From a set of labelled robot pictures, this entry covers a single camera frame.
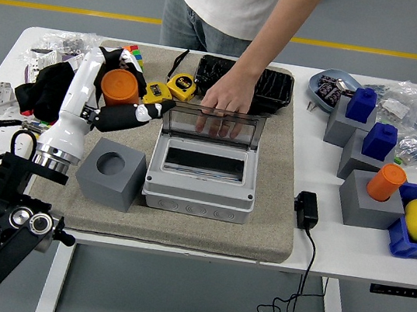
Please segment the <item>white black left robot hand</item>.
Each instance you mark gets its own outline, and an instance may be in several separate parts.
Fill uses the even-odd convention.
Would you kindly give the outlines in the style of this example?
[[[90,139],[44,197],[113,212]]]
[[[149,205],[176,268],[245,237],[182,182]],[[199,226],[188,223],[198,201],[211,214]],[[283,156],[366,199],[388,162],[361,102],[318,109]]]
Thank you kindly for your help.
[[[123,48],[94,47],[83,57],[65,93],[57,122],[38,138],[38,155],[48,154],[75,165],[83,158],[85,136],[92,128],[104,133],[141,127],[162,118],[176,106],[172,99],[166,99],[155,104],[99,108],[100,87],[96,80],[99,71],[119,69],[122,65],[126,65],[133,77],[142,76],[133,54]]]

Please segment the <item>person's left hand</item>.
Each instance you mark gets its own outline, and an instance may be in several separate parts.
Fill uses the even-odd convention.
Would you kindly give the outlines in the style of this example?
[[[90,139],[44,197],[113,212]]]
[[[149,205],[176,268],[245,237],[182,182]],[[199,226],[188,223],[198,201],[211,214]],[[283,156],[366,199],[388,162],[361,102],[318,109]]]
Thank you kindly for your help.
[[[231,113],[247,114],[257,81],[257,78],[229,71],[207,90],[201,105]]]

